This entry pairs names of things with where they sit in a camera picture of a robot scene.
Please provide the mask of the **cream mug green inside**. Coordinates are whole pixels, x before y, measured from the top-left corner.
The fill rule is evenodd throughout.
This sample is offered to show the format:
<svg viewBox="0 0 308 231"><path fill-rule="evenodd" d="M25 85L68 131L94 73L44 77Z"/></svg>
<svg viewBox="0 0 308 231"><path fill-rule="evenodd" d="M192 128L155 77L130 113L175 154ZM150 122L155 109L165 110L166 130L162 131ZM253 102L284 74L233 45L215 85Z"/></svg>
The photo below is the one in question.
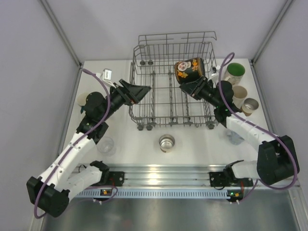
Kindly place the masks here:
<svg viewBox="0 0 308 231"><path fill-rule="evenodd" d="M222 80L230 82L232 85L240 83L245 74L245 67L240 63L230 63L227 65Z"/></svg>

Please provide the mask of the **beige plain cup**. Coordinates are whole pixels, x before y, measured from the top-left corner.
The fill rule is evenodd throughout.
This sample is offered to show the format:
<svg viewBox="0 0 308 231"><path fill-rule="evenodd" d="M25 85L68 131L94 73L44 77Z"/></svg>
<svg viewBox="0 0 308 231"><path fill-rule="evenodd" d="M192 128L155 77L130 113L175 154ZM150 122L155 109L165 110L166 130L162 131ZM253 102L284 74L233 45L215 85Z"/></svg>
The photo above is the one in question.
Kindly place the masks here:
<svg viewBox="0 0 308 231"><path fill-rule="evenodd" d="M233 103L240 107L244 99L247 97L247 90L243 86L233 86Z"/></svg>

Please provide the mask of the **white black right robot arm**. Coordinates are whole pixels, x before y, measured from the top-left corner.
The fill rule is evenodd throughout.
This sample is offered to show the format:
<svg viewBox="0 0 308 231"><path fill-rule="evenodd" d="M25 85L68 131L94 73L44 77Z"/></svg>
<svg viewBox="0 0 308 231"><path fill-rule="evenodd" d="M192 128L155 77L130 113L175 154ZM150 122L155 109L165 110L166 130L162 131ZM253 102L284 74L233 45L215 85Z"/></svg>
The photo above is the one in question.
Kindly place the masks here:
<svg viewBox="0 0 308 231"><path fill-rule="evenodd" d="M38 214L38 209L54 218L59 217L80 192L95 184L106 185L110 173L109 166L103 161L93 161L80 173L74 176L71 174L108 130L106 120L123 105L139 103L151 90L150 86L132 85L122 79L119 82L109 89L102 81L99 82L106 95L95 91L86 96L85 116L67 147L43 173L27 181L35 218L43 217Z"/></svg>

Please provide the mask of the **grey wire dish rack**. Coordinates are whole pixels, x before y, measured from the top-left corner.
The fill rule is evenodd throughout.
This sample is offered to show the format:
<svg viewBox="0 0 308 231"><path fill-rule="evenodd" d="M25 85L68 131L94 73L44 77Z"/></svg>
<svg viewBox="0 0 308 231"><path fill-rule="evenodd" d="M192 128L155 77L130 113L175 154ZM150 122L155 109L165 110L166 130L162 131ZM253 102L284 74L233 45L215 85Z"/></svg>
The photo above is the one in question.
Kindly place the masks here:
<svg viewBox="0 0 308 231"><path fill-rule="evenodd" d="M158 127L218 125L214 107L196 101L180 89L174 65L178 61L201 57L205 76L214 79L218 65L212 41L215 31L140 35L133 50L129 82L152 89L140 103L129 108L131 120L142 131Z"/></svg>

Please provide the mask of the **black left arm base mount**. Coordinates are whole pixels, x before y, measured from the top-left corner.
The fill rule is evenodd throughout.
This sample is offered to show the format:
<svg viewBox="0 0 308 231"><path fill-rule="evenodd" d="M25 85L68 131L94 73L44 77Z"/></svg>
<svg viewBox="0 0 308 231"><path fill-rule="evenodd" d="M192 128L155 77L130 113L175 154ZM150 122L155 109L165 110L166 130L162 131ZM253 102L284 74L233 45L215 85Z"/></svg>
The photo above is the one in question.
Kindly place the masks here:
<svg viewBox="0 0 308 231"><path fill-rule="evenodd" d="M209 172L210 186L215 188L225 187L252 187L253 181L249 178L236 178L234 174L229 170L223 170L220 172Z"/></svg>

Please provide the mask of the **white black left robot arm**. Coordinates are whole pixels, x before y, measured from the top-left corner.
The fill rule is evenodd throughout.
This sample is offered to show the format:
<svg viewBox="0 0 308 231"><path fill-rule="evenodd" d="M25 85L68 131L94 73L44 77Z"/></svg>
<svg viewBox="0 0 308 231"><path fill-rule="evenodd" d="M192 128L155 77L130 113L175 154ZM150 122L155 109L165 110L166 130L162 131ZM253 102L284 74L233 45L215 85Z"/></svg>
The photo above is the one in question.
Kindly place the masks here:
<svg viewBox="0 0 308 231"><path fill-rule="evenodd" d="M231 83L220 81L214 86L212 80L201 77L192 82L180 82L180 89L194 99L205 100L214 106L216 120L255 149L256 160L239 160L227 165L234 178L257 179L271 189L275 183L289 177L293 178L289 187L295 184L299 166L293 140L286 135L279 137L249 121L233 103Z"/></svg>

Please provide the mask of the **black skull mug red inside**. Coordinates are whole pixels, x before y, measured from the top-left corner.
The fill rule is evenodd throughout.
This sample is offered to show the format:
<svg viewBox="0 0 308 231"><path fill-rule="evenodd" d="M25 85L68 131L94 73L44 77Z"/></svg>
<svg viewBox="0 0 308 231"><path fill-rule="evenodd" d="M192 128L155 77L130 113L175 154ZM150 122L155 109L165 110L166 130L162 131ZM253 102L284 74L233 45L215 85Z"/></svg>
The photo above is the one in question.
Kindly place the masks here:
<svg viewBox="0 0 308 231"><path fill-rule="evenodd" d="M201 57L176 62L174 65L177 82L186 84L205 76L204 60Z"/></svg>

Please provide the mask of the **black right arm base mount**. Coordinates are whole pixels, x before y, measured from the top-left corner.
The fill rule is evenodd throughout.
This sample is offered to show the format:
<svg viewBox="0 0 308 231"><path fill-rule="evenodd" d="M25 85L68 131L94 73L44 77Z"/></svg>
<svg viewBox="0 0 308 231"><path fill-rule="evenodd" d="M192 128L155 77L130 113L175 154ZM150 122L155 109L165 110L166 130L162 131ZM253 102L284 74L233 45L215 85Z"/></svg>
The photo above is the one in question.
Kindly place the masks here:
<svg viewBox="0 0 308 231"><path fill-rule="evenodd" d="M101 179L91 185L94 186L104 186L104 185L112 185L116 187L120 187L123 185L125 180L125 172L123 171L107 171L104 172Z"/></svg>

